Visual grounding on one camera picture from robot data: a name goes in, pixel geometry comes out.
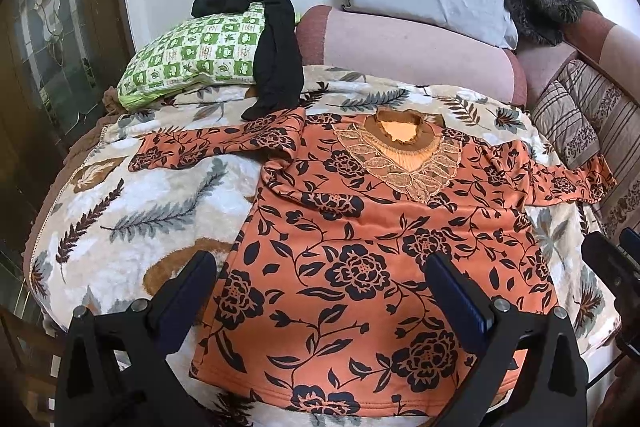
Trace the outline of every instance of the green checkered pillow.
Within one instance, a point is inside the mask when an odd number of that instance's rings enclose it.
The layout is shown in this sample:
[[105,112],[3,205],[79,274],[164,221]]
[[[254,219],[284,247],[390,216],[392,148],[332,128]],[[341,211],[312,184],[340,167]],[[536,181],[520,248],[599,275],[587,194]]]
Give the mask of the green checkered pillow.
[[147,44],[118,83],[120,103],[134,110],[195,84],[254,84],[254,55],[264,5],[239,15],[192,19]]

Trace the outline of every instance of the black cloth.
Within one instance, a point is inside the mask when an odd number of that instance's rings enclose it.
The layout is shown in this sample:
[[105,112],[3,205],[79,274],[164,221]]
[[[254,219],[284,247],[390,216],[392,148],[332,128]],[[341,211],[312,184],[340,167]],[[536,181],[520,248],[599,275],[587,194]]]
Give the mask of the black cloth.
[[258,101],[242,114],[243,120],[298,107],[304,76],[293,4],[290,0],[195,0],[191,9],[194,17],[242,13],[252,2],[264,3],[266,24],[254,56]]
[[555,46],[564,40],[562,25],[582,15],[578,0],[504,0],[518,36],[536,44]]

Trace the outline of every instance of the shirt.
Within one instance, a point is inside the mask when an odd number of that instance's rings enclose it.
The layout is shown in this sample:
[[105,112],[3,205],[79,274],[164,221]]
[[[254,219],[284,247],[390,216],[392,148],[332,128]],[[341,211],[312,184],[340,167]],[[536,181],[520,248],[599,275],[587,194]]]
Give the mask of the shirt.
[[270,152],[207,305],[193,377],[289,410],[436,415],[474,357],[424,282],[428,255],[520,310],[556,304],[524,206],[598,201],[615,183],[602,156],[546,167],[519,140],[490,146],[430,120],[298,108],[145,137],[132,171]]

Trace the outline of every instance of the bed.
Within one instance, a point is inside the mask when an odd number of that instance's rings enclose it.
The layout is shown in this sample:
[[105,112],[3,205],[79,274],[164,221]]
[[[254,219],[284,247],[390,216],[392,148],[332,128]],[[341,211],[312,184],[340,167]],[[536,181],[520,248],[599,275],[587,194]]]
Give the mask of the bed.
[[[325,65],[305,66],[304,76],[300,105],[307,114],[413,108],[440,114],[447,128],[490,144],[523,140],[539,163],[560,163],[526,112],[473,90],[415,86]],[[144,110],[101,122],[73,151],[41,210],[24,258],[33,295],[60,328],[66,330],[78,304],[97,314],[110,313],[123,311],[136,298],[153,296],[197,250],[210,251],[222,266],[252,206],[264,159],[209,157],[187,171],[130,172],[128,166],[142,137],[151,132],[241,123],[240,115],[255,102],[252,89],[193,86]],[[580,257],[584,235],[600,229],[593,209],[561,203],[528,207],[527,214],[559,304],[572,320],[581,354],[588,357],[609,340],[619,322],[612,294]],[[214,425],[418,426],[425,420],[415,412],[404,414],[401,407],[388,418],[289,412],[206,385],[188,376],[197,326],[167,360],[188,393],[218,422]]]

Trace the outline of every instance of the screw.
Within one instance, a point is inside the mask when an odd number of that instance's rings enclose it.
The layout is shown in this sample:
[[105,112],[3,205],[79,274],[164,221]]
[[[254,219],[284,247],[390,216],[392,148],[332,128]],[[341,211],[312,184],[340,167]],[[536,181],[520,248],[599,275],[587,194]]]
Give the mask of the screw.
[[509,304],[509,301],[506,299],[495,299],[494,308],[499,312],[508,312],[511,308],[511,304]]
[[74,308],[73,314],[74,314],[74,317],[75,317],[76,319],[81,319],[82,317],[84,317],[84,316],[86,315],[86,312],[87,312],[87,311],[89,311],[89,309],[88,309],[88,308],[86,308],[86,307],[84,307],[84,306],[80,305],[80,306],[76,306],[76,307]]
[[143,312],[146,310],[146,307],[149,306],[149,301],[146,299],[136,299],[131,303],[129,308],[133,312]]
[[567,316],[566,310],[562,306],[556,306],[554,308],[554,315],[559,319],[565,319]]

